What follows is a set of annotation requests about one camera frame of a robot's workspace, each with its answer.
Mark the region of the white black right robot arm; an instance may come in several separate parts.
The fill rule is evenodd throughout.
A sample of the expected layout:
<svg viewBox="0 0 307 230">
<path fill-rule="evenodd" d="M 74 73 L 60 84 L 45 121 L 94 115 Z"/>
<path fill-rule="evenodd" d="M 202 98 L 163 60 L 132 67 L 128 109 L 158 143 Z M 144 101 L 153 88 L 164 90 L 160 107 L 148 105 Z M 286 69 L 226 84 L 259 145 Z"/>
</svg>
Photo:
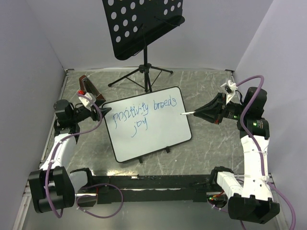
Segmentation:
<svg viewBox="0 0 307 230">
<path fill-rule="evenodd" d="M 267 184 L 270 131 L 268 121 L 262 117 L 267 92 L 261 89 L 248 106 L 256 90 L 250 87 L 243 103 L 227 102 L 228 95 L 219 92 L 193 115 L 213 124 L 220 124 L 223 118 L 237 121 L 244 152 L 244 182 L 240 184 L 231 169 L 216 166 L 208 183 L 213 190 L 225 192 L 231 219 L 265 224 L 280 213 L 280 205 L 274 202 Z"/>
</svg>

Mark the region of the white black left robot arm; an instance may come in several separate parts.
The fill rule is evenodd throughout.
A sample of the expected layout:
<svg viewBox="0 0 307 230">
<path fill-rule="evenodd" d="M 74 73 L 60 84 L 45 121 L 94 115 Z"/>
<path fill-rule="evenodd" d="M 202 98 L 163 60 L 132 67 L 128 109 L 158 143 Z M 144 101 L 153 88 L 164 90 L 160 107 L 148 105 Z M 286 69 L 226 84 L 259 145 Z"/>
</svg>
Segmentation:
<svg viewBox="0 0 307 230">
<path fill-rule="evenodd" d="M 89 117 L 101 122 L 101 118 L 111 110 L 102 107 L 104 102 L 105 99 L 99 97 L 90 108 L 82 103 L 73 105 L 65 99 L 54 103 L 54 145 L 40 169 L 28 177 L 37 213 L 53 211 L 57 218 L 61 218 L 63 210 L 74 205 L 76 192 L 81 189 L 88 193 L 94 189 L 95 181 L 89 168 L 71 172 L 66 168 L 82 134 L 79 123 Z"/>
</svg>

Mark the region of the blue capped whiteboard marker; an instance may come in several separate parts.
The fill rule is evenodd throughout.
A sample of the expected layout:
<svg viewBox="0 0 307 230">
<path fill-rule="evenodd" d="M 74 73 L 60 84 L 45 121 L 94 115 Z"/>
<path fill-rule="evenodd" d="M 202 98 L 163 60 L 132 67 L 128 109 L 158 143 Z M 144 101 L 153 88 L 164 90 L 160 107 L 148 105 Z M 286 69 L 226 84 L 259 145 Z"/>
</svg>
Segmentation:
<svg viewBox="0 0 307 230">
<path fill-rule="evenodd" d="M 194 113 L 195 113 L 194 111 L 193 112 L 185 112 L 185 113 L 181 113 L 181 115 L 192 115 Z"/>
</svg>

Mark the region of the white rectangular whiteboard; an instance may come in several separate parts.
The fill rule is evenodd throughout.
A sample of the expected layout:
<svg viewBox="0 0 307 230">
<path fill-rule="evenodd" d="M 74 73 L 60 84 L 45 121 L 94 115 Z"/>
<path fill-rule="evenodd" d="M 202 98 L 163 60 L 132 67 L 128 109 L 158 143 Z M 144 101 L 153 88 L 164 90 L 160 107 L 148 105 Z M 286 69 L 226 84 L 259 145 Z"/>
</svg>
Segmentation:
<svg viewBox="0 0 307 230">
<path fill-rule="evenodd" d="M 117 162 L 167 149 L 191 140 L 192 133 L 179 87 L 104 104 L 105 123 Z"/>
</svg>

